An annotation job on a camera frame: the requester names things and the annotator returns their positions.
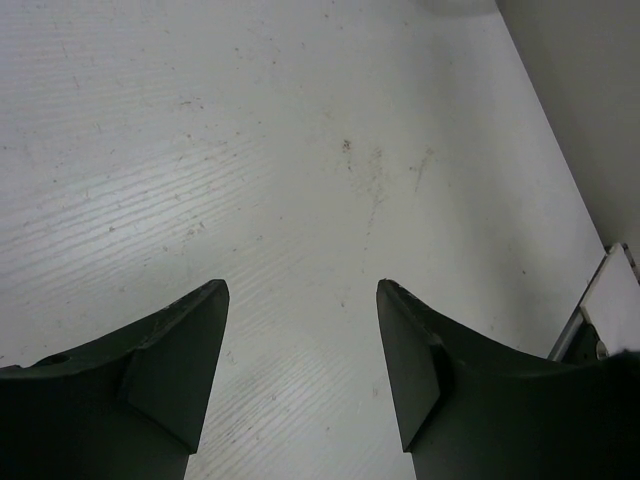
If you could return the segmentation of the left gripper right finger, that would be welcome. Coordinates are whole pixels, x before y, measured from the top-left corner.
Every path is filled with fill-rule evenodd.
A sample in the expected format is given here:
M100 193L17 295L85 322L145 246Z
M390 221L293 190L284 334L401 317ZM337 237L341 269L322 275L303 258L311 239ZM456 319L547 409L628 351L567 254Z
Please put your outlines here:
M635 479L639 356L517 351L397 282L376 293L402 448L420 479Z

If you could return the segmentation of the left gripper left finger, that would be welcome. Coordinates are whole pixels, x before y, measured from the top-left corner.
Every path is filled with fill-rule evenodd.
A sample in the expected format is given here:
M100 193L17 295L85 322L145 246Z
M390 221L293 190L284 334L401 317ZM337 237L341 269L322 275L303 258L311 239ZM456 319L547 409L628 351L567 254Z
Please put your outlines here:
M37 363L1 371L5 479L181 479L198 449L229 290L171 305Z

